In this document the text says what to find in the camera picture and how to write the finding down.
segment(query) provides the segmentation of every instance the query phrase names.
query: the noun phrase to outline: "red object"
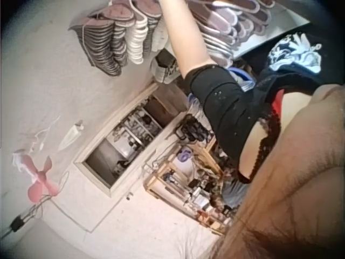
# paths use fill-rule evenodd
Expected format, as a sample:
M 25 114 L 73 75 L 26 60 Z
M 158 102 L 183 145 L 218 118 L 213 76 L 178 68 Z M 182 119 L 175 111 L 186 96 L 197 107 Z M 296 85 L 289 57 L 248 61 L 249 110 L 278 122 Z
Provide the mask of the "red object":
M 279 118 L 281 119 L 281 104 L 282 104 L 282 97 L 284 96 L 284 90 L 278 91 L 275 95 L 275 99 L 272 103 L 272 107 L 275 112 L 278 114 Z

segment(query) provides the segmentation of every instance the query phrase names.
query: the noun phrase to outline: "wooden rack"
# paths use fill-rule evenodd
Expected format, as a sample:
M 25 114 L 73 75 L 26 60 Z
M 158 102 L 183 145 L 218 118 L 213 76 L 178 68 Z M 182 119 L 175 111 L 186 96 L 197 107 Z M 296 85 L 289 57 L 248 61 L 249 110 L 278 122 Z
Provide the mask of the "wooden rack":
M 153 172 L 149 176 L 149 178 L 144 183 L 145 190 L 151 194 L 153 197 L 162 200 L 163 202 L 167 203 L 169 206 L 173 207 L 174 209 L 177 209 L 179 212 L 183 213 L 184 215 L 196 220 L 199 222 L 200 225 L 210 229 L 210 231 L 216 235 L 223 235 L 226 227 L 226 221 L 227 218 L 223 215 L 218 214 L 215 212 L 215 209 L 211 209 L 208 211 L 205 211 L 201 208 L 195 207 L 194 213 L 191 213 L 187 209 L 184 208 L 184 205 L 188 202 L 188 192 L 191 192 L 192 189 L 188 186 L 188 183 L 192 180 L 189 179 L 183 172 L 181 172 L 180 169 L 177 168 L 177 166 L 173 163 L 173 160 L 177 157 L 178 152 L 181 150 L 183 146 L 189 147 L 194 155 L 198 155 L 199 159 L 202 160 L 202 162 L 211 167 L 212 171 L 221 176 L 222 170 L 220 166 L 215 162 L 212 155 L 210 154 L 210 151 L 212 150 L 212 147 L 216 143 L 216 138 L 213 137 L 209 143 L 207 143 L 204 147 L 199 146 L 198 144 L 176 144 L 176 146 L 167 154 L 167 159 L 159 166 L 159 168 Z M 181 193 L 180 190 L 178 190 L 173 184 L 170 184 L 168 182 L 165 182 L 162 177 L 164 176 L 167 171 L 173 170 L 176 175 L 180 179 L 180 184 L 184 188 L 184 193 Z M 170 193 L 171 196 L 177 197 L 181 201 L 181 206 L 177 206 L 172 201 L 170 201 L 167 196 L 163 197 L 163 195 L 160 195 L 156 190 L 155 186 L 157 182 L 160 182 L 165 186 L 165 189 Z

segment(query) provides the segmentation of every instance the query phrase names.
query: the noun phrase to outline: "wall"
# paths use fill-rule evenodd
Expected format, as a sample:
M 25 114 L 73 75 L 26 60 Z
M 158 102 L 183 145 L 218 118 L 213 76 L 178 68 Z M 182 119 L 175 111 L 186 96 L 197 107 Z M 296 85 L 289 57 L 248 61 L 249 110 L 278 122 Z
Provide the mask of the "wall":
M 122 196 L 109 198 L 71 164 L 99 124 L 149 80 L 149 60 L 141 66 L 129 65 L 119 78 L 90 67 L 75 34 L 67 31 L 70 20 L 80 11 L 104 2 L 32 1 L 6 28 L 1 56 L 1 227 L 30 205 L 26 197 L 30 178 L 12 167 L 11 153 L 29 148 L 35 133 L 60 116 L 43 150 L 33 154 L 39 167 L 51 155 L 49 177 L 56 181 L 69 171 L 63 191 L 44 206 L 43 220 L 54 231 L 94 258 L 176 259 L 183 258 L 181 251 L 186 246 L 199 254 L 215 236 L 148 195 L 142 187 L 143 178 L 132 179 L 134 186 L 127 190 L 133 193 L 129 201 Z M 58 153 L 61 139 L 80 119 L 85 125 L 82 136 Z M 11 247 L 28 229 L 30 225 L 9 236 L 6 246 Z
M 8 257 L 10 259 L 93 259 L 67 243 L 43 221 L 38 221 L 24 235 L 8 252 Z
M 47 155 L 52 157 L 53 168 L 48 176 L 58 181 L 76 152 L 95 135 L 100 123 L 137 95 L 150 79 L 150 60 L 140 66 L 128 65 L 118 78 L 91 67 L 75 33 L 67 30 L 74 16 L 104 2 L 28 1 L 3 32 L 1 230 L 31 206 L 26 194 L 31 179 L 12 166 L 12 152 L 29 149 L 34 135 L 60 116 L 49 131 L 43 150 L 33 153 L 39 169 Z M 62 138 L 79 120 L 85 125 L 82 136 L 58 153 Z

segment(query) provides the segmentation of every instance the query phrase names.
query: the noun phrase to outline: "person in background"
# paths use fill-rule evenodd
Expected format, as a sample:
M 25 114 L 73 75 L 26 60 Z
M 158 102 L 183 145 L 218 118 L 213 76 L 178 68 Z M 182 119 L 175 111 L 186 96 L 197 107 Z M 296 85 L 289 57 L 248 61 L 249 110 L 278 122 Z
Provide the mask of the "person in background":
M 209 258 L 343 256 L 343 57 L 317 35 L 287 35 L 243 92 L 210 58 L 185 0 L 159 3 L 182 77 L 239 178 L 251 182 Z

